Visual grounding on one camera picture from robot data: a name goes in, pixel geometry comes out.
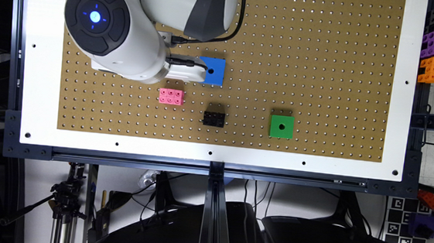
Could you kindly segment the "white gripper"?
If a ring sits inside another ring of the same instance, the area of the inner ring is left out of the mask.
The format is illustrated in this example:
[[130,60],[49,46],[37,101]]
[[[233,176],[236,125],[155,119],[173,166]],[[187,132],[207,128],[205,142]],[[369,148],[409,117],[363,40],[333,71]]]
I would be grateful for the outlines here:
[[208,67],[194,56],[176,55],[166,58],[167,79],[182,80],[184,82],[204,82]]

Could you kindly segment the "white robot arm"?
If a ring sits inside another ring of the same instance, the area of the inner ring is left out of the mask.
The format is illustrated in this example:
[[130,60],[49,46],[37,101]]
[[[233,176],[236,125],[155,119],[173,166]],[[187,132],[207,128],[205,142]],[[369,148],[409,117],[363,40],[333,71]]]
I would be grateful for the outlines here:
[[66,0],[71,39],[95,70],[155,84],[163,78],[203,82],[209,68],[194,56],[171,53],[177,38],[156,24],[181,31],[193,43],[229,30],[238,0]]

